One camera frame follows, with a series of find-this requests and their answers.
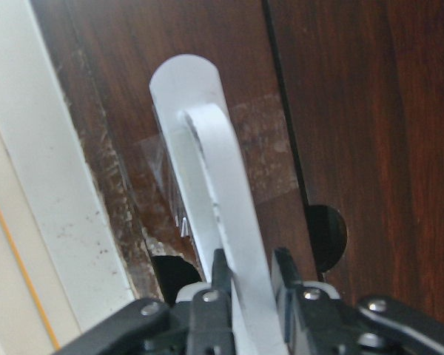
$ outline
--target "yellow cable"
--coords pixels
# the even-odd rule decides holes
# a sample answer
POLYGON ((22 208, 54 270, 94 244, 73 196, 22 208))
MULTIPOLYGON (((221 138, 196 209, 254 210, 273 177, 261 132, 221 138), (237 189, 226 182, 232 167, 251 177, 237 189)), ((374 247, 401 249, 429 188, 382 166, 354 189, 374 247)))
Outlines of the yellow cable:
POLYGON ((51 327, 50 321, 48 320, 47 315, 44 312, 44 308, 43 305, 41 304, 38 293, 36 292, 35 287, 31 282, 30 275, 28 274, 28 271, 24 266, 23 260, 21 259, 20 253, 18 251, 18 248, 16 247, 15 241, 13 240, 12 234, 10 233, 8 225, 5 222, 3 213, 1 213, 1 209, 0 209, 0 225, 1 228, 3 229, 3 232, 7 236, 8 244, 10 244, 13 255, 15 256, 16 262, 18 263, 18 267, 21 271, 21 274, 23 275, 24 281, 27 284, 28 290, 31 293, 31 297, 33 298, 36 308, 38 309, 39 316, 41 317, 41 321, 43 322, 44 327, 46 328, 46 332, 50 337, 51 343, 53 344, 53 347, 56 350, 58 350, 60 348, 58 339, 56 338, 53 327, 51 327))

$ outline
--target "brown wooden surface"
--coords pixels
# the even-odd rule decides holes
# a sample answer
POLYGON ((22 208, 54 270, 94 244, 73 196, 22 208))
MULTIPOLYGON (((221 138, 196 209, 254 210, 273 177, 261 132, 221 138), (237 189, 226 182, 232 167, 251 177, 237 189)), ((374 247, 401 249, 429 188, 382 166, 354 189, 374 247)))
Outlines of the brown wooden surface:
POLYGON ((444 2, 269 3, 308 202, 348 229, 327 281, 444 322, 444 2))
MULTIPOLYGON (((138 215, 131 217, 130 224, 138 226, 141 220, 145 228, 139 234, 114 227, 133 278, 142 278, 145 272, 134 266, 134 258, 141 258, 143 240, 150 255, 182 255, 196 265, 192 245, 188 238, 179 237, 168 202, 158 189, 151 157, 142 151, 142 146, 158 139, 149 80, 163 61, 180 53, 202 55, 220 71, 267 252, 275 246, 289 247, 303 276, 315 277, 258 1, 32 3, 87 160, 95 160, 91 167, 97 180, 105 180, 112 164, 118 164, 120 169, 112 178, 126 196, 132 197, 125 197, 129 206, 121 212, 127 216, 127 211, 136 209, 138 215), (107 143, 111 144, 111 166, 101 164, 107 156, 94 156, 107 143)), ((120 206, 120 197, 114 197, 112 189, 102 189, 106 205, 120 206)), ((147 291, 140 287, 138 292, 146 295, 147 291)))

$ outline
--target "white adhesive handle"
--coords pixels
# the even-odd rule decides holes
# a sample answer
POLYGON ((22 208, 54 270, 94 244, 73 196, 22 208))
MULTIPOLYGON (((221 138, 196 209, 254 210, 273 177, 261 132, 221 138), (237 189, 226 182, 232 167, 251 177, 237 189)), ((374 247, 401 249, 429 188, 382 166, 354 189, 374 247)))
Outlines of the white adhesive handle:
POLYGON ((217 69, 179 55, 158 68, 150 90, 206 278, 221 246, 232 270, 238 353, 288 354, 217 69))

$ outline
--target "yellow strip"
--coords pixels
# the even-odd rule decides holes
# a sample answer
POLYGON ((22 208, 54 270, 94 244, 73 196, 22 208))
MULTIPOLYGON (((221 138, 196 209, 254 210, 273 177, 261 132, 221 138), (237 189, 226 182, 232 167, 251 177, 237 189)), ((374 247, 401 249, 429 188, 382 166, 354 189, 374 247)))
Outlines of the yellow strip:
POLYGON ((53 344, 53 347, 56 350, 58 350, 60 348, 59 343, 58 343, 58 339, 56 338, 53 327, 51 327, 50 321, 48 320, 47 315, 44 312, 44 308, 43 308, 43 305, 41 304, 38 293, 36 292, 35 287, 33 286, 33 283, 31 282, 30 275, 28 274, 28 271, 24 266, 24 263, 23 263, 23 260, 21 259, 18 248, 16 247, 15 240, 13 240, 12 234, 10 233, 10 230, 8 229, 8 225, 5 222, 3 213, 1 213, 1 209, 0 209, 0 225, 1 225, 1 228, 3 229, 3 232, 7 236, 8 244, 10 244, 13 255, 15 256, 16 262, 18 263, 18 267, 21 271, 21 274, 23 275, 24 281, 27 284, 28 290, 31 293, 31 297, 33 298, 36 308, 38 309, 39 316, 41 317, 41 321, 43 322, 44 327, 46 328, 46 332, 48 333, 48 335, 50 337, 51 343, 53 344))

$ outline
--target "orange line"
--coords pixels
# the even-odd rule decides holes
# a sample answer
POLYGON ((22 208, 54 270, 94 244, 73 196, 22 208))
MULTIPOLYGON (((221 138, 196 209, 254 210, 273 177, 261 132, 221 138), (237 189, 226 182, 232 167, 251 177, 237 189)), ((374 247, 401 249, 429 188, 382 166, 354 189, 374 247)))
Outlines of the orange line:
POLYGON ((5 222, 3 213, 0 209, 0 225, 3 229, 3 232, 7 236, 8 244, 10 245, 13 255, 15 256, 16 262, 18 263, 18 267, 20 269, 21 274, 23 275, 24 281, 27 284, 28 290, 31 293, 31 297, 35 302, 36 308, 38 309, 39 316, 41 317, 41 321, 43 322, 44 327, 46 328, 46 332, 48 333, 51 343, 53 347, 58 350, 60 348, 58 339, 56 338, 56 334, 54 333, 53 327, 51 327, 50 321, 47 318, 46 312, 44 312, 43 305, 41 304, 41 300, 39 299, 38 293, 36 292, 33 283, 31 282, 30 275, 27 272, 27 269, 24 266, 23 260, 21 259, 18 248, 16 247, 15 240, 13 240, 12 234, 10 233, 10 229, 8 228, 7 223, 5 222))

